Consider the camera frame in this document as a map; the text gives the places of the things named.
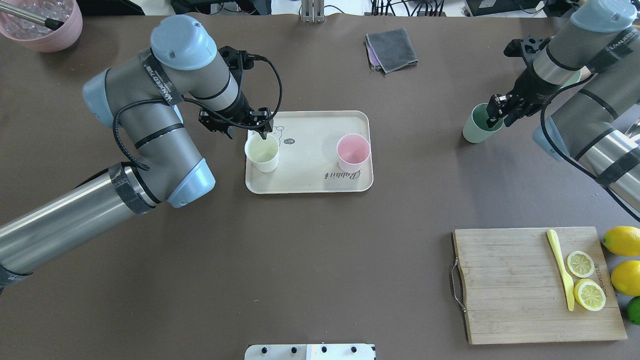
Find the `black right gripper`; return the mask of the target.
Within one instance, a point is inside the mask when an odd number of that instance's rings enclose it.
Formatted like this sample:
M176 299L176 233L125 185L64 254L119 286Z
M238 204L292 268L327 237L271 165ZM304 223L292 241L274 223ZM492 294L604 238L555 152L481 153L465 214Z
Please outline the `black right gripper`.
M526 68L515 80L507 95L494 94L487 103L487 126L496 126L503 120L510 127L522 117L532 116L560 89L559 84L543 80L532 67Z

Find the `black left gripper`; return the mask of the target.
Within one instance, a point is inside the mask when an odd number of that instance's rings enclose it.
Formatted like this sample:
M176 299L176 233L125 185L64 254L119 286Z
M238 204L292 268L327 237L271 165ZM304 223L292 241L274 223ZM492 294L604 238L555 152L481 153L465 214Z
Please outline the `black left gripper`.
M216 96L200 97L198 105L201 107L198 121L210 132L234 138L235 127L253 131L265 140L274 130L274 116L270 109L253 109L242 92L235 95L220 93Z

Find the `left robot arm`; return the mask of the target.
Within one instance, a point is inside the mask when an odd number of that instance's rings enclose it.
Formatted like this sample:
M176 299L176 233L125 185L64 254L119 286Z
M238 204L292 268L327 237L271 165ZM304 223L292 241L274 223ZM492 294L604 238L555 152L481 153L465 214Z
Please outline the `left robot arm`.
M148 48L108 68L82 89L89 111L110 130L126 157L72 191L1 228L1 287L162 202L184 207L216 180L185 129L178 104L199 106L198 121L232 138L233 128L266 139L275 111L253 109L242 92L243 71L263 55L217 47L192 16L169 16Z

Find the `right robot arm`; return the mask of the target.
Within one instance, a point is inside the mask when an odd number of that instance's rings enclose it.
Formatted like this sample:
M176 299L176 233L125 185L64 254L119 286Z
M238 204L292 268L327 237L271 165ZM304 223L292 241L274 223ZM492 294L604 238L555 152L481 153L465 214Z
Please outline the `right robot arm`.
M491 96L483 125L539 114L535 141L592 178L639 219L639 144L613 122L639 103L639 30L633 0L588 0L553 37L512 39L525 70Z

